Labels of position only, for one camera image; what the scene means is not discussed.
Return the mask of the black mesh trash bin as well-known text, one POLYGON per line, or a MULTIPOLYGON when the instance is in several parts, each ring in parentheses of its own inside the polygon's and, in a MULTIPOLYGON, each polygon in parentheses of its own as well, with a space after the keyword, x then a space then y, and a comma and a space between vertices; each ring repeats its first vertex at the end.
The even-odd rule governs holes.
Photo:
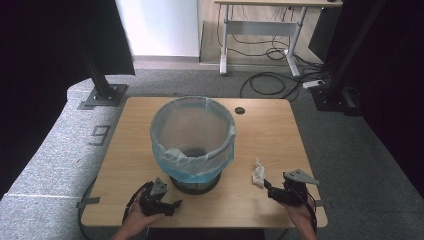
MULTIPOLYGON (((206 154, 204 148, 191 148, 184 150, 183 153, 187 157, 201 157, 206 154)), ((181 192, 189 195, 201 195, 211 191, 220 181, 221 174, 218 174, 214 179, 206 183, 185 183, 177 181, 171 177, 173 185, 181 192)))

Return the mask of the blue plastic bin bag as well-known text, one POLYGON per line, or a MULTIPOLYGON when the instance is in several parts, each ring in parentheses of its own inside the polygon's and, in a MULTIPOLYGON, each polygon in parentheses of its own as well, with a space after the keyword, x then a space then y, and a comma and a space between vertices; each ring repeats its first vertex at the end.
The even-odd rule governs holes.
POLYGON ((221 103, 186 96, 163 105, 150 125, 159 167, 182 183, 207 183, 234 159, 236 126, 221 103))

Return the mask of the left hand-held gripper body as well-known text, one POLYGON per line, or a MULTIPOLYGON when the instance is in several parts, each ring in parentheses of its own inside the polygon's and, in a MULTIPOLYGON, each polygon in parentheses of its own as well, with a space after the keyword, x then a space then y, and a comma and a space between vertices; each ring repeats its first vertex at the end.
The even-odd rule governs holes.
POLYGON ((139 204, 145 216, 162 213, 161 210, 167 208, 166 203, 162 202, 167 191, 167 185, 159 177, 141 187, 139 204))

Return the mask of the black curtain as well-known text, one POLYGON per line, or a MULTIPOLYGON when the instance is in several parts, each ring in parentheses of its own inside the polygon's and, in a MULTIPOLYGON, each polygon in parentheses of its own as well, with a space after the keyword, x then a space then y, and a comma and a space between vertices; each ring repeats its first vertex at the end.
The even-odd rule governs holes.
POLYGON ((92 70, 134 73, 117 0, 0 0, 0 200, 92 70))
POLYGON ((348 72, 360 112, 424 197, 424 0, 387 0, 348 72))

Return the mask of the black computer case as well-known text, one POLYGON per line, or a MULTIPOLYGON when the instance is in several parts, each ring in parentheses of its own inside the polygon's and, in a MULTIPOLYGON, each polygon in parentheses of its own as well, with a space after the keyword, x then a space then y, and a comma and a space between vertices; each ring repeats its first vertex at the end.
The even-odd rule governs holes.
POLYGON ((322 8, 308 48, 325 62, 340 16, 340 8, 322 8))

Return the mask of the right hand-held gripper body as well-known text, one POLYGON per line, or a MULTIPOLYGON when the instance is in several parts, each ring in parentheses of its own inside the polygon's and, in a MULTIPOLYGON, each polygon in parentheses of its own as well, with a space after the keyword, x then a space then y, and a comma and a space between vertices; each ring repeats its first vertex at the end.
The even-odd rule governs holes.
POLYGON ((284 189, 287 191, 289 205, 299 205, 307 201, 308 190, 306 185, 319 185, 320 182, 301 169, 283 173, 284 189))

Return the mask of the white frame desk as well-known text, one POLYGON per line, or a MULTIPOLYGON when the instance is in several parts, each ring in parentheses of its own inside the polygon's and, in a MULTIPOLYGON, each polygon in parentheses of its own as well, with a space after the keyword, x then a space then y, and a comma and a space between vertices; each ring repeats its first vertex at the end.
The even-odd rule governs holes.
POLYGON ((227 35, 234 34, 290 37, 291 41, 289 48, 285 51, 285 58, 292 75, 299 77, 300 73, 295 63, 294 50, 303 27, 307 10, 309 8, 338 8, 342 6, 342 0, 214 0, 214 2, 225 7, 223 42, 219 64, 219 73, 221 75, 227 74, 227 35), (229 10, 231 5, 300 7, 300 16, 293 22, 230 20, 229 10))

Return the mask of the person's left hand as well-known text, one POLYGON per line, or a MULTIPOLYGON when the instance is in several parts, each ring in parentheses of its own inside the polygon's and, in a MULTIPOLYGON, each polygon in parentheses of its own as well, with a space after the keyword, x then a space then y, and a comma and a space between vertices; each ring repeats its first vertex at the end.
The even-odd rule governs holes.
POLYGON ((126 238, 130 238, 140 233, 148 225, 164 217, 165 215, 163 213, 145 216, 140 204, 134 202, 130 207, 128 216, 121 226, 121 231, 126 238))

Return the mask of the black metal stand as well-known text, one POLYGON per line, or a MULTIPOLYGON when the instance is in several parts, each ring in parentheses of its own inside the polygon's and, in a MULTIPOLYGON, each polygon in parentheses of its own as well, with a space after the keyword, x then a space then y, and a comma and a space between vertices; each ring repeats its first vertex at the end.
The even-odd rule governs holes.
POLYGON ((351 94, 345 91, 348 72, 386 2, 343 0, 322 67, 329 73, 330 81, 325 86, 310 90, 318 111, 352 112, 353 116, 356 115, 357 105, 351 94))
POLYGON ((78 109, 93 110, 98 106, 118 107, 127 90, 127 85, 110 84, 105 75, 98 71, 91 56, 86 53, 83 53, 82 56, 94 88, 87 99, 80 103, 78 109))

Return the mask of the person's right hand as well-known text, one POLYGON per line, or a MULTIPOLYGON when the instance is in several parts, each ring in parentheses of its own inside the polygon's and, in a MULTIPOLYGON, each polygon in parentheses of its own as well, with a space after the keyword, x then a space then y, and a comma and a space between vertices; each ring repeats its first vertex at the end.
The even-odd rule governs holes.
POLYGON ((289 206, 282 203, 282 206, 286 209, 290 220, 297 230, 313 232, 312 216, 304 204, 289 206))

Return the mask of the white power strip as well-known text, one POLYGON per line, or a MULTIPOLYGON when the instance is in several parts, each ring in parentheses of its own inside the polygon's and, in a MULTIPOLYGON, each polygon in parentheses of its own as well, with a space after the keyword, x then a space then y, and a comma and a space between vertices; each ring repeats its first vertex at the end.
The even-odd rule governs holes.
POLYGON ((304 89, 309 89, 309 88, 323 86, 323 85, 325 85, 325 82, 323 80, 314 80, 314 81, 305 82, 303 83, 302 86, 304 89))

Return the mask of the white tissue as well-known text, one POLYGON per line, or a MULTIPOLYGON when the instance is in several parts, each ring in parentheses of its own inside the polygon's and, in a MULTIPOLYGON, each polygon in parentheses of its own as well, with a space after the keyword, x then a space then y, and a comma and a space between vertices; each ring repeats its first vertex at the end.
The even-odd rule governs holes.
POLYGON ((252 183, 260 188, 263 188, 264 179, 265 179, 265 167, 261 163, 260 159, 257 158, 255 161, 255 169, 252 173, 252 183))

